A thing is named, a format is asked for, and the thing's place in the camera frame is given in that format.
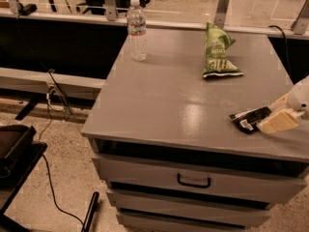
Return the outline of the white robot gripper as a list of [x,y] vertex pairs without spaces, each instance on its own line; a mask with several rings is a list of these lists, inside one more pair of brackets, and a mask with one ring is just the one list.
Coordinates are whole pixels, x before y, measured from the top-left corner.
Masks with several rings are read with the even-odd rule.
[[287,104],[292,109],[282,109],[271,113],[262,120],[257,128],[263,133],[288,131],[299,126],[301,116],[309,114],[309,75],[296,83],[290,92],[271,103],[271,111]]

